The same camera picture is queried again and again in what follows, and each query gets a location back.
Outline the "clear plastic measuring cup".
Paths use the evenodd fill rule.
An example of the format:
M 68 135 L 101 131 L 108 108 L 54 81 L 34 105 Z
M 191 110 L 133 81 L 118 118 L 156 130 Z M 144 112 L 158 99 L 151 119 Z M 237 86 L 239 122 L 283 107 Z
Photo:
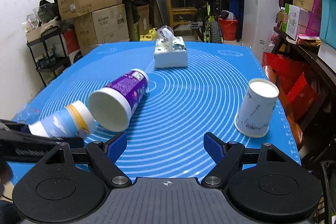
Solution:
M 40 111 L 37 108 L 25 105 L 21 112 L 17 114 L 16 119 L 21 123 L 32 124 L 39 120 L 39 116 Z

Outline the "bicycle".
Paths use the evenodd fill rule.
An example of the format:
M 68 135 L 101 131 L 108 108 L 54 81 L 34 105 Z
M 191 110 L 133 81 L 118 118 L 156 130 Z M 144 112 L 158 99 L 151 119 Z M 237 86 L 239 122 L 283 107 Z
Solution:
M 219 26 L 219 19 L 228 19 L 230 13 L 221 10 L 221 0 L 197 0 L 194 16 L 188 16 L 190 29 L 196 39 L 205 43 L 223 43 L 223 33 Z

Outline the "large cardboard box bottom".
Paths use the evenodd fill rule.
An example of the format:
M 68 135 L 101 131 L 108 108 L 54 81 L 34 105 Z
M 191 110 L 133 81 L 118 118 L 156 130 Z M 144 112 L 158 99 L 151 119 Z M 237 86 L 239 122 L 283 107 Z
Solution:
M 123 4 L 79 16 L 73 24 L 83 56 L 102 44 L 129 40 Z

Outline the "wooden chair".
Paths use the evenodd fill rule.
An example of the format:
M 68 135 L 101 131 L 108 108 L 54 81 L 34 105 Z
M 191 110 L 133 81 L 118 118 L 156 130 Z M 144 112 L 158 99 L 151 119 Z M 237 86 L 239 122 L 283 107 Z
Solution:
M 189 25 L 191 21 L 188 16 L 194 16 L 197 9 L 194 7 L 177 7 L 173 8 L 171 0 L 166 0 L 168 8 L 169 26 L 174 29 L 181 25 Z

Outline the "red bucket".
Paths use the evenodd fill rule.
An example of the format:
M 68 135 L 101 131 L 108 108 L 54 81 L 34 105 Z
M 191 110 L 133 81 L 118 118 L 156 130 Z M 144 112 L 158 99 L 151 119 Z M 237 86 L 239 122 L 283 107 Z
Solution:
M 237 20 L 219 19 L 219 26 L 223 33 L 223 39 L 228 41 L 236 40 Z

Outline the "tissue box with tissue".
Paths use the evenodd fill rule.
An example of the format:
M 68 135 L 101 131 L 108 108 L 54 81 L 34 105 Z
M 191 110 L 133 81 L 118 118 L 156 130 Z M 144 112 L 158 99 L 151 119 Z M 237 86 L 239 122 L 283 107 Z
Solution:
M 188 67 L 188 54 L 183 37 L 175 36 L 169 26 L 162 26 L 157 30 L 154 63 L 157 69 Z

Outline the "white chest freezer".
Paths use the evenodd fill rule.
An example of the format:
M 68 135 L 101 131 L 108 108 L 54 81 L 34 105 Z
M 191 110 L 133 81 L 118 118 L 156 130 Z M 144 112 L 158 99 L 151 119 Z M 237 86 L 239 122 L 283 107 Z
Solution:
M 242 44 L 249 47 L 258 61 L 271 52 L 271 37 L 280 11 L 278 0 L 244 0 Z

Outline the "blue white paper cup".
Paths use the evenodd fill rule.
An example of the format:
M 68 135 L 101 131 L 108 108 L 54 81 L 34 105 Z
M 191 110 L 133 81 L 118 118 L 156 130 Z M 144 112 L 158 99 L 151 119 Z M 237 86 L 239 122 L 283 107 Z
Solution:
M 42 120 L 29 124 L 32 135 L 45 138 L 85 139 L 96 129 L 96 121 L 81 101 L 76 101 Z

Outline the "black shelf rack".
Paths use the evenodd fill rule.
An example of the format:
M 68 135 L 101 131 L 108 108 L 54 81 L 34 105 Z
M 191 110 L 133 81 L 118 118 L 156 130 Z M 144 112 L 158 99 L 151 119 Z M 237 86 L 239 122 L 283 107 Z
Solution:
M 47 87 L 47 81 L 44 79 L 42 75 L 43 73 L 52 74 L 51 80 L 54 80 L 58 77 L 56 73 L 58 69 L 67 69 L 71 65 L 70 58 L 66 53 L 66 49 L 62 40 L 62 34 L 63 33 L 61 32 L 60 27 L 54 26 L 51 27 L 49 30 L 43 31 L 39 38 L 31 42 L 27 41 L 26 45 L 31 53 L 31 57 L 33 58 L 35 70 L 39 74 L 39 77 L 41 78 L 44 87 Z M 52 51 L 52 49 L 49 49 L 47 46 L 46 41 L 54 37 L 58 37 L 58 39 L 60 40 L 60 45 L 62 46 L 63 50 L 62 56 L 57 56 L 55 51 Z M 44 48 L 44 53 L 42 54 L 42 61 L 37 61 L 33 53 L 33 47 L 40 44 Z

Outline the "purple paper cup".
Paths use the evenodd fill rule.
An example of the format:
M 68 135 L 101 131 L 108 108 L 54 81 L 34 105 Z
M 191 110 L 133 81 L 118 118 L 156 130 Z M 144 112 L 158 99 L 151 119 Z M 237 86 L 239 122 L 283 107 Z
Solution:
M 88 109 L 96 122 L 112 132 L 123 132 L 147 91 L 149 77 L 132 69 L 107 86 L 92 92 Z

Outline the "yellow toy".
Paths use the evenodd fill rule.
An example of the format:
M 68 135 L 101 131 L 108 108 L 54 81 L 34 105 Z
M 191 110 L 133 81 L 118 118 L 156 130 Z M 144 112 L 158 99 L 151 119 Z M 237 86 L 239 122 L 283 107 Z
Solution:
M 157 39 L 157 28 L 152 28 L 149 30 L 148 34 L 140 35 L 139 41 L 146 42 L 146 41 L 155 41 Z

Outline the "teal plastic bin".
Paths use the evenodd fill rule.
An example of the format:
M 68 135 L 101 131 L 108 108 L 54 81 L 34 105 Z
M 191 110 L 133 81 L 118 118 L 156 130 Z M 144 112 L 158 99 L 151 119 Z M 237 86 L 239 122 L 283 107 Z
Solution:
M 320 39 L 336 49 L 336 0 L 322 0 Z

